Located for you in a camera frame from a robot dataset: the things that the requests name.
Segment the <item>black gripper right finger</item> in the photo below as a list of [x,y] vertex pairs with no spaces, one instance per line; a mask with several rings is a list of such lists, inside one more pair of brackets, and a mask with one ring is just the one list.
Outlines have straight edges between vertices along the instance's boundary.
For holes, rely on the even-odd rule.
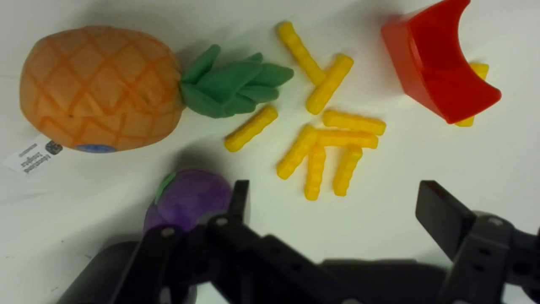
[[512,257],[515,229],[486,212],[473,212],[437,181],[419,185],[416,218],[453,262]]

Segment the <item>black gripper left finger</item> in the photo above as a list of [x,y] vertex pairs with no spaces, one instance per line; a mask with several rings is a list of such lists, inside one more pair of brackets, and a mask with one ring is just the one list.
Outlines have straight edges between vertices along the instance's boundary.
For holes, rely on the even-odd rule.
[[233,186],[228,215],[238,222],[243,222],[247,217],[248,191],[250,191],[248,180],[240,180]]

